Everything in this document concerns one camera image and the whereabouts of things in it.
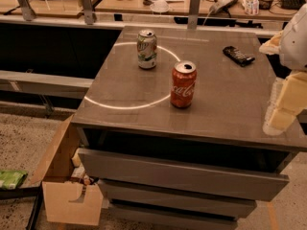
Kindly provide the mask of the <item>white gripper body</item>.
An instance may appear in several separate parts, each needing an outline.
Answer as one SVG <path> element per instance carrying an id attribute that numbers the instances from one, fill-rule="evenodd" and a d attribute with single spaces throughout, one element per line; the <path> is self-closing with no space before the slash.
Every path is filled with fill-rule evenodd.
<path id="1" fill-rule="evenodd" d="M 279 43 L 279 58 L 282 65 L 292 70 L 307 70 L 307 4 L 284 28 Z"/>

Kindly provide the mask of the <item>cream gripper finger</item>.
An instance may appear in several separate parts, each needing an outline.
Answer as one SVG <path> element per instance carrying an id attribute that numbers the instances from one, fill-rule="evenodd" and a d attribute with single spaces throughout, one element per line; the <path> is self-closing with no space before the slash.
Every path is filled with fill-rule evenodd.
<path id="1" fill-rule="evenodd" d="M 307 107 L 307 73 L 292 71 L 285 79 L 276 78 L 272 85 L 263 131 L 280 135 Z"/>
<path id="2" fill-rule="evenodd" d="M 280 54 L 280 42 L 283 32 L 280 31 L 259 47 L 259 52 L 267 55 Z"/>

